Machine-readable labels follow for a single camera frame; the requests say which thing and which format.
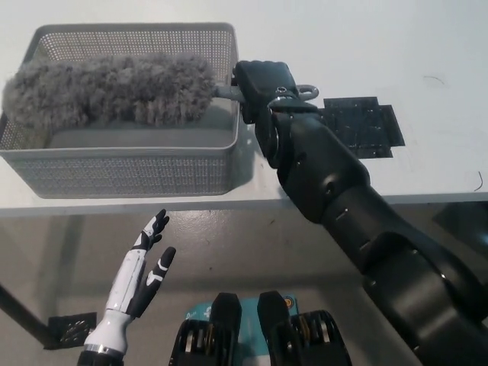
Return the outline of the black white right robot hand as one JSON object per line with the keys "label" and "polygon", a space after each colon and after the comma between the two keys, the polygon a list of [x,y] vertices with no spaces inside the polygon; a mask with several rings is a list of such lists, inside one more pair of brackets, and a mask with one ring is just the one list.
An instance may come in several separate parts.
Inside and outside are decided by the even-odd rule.
{"label": "black white right robot hand", "polygon": [[259,111],[278,97],[298,99],[297,85],[286,63],[239,61],[233,74],[244,97],[241,115],[245,124],[253,124]]}

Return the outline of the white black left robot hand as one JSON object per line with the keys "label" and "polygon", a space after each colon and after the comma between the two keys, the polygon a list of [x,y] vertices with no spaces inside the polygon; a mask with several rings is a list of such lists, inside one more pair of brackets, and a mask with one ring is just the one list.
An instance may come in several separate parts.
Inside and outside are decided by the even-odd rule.
{"label": "white black left robot hand", "polygon": [[148,275],[143,274],[146,255],[161,240],[168,222],[166,210],[161,210],[136,238],[113,281],[103,318],[85,340],[84,350],[119,358],[126,354],[127,327],[145,312],[175,257],[176,249],[169,246]]}

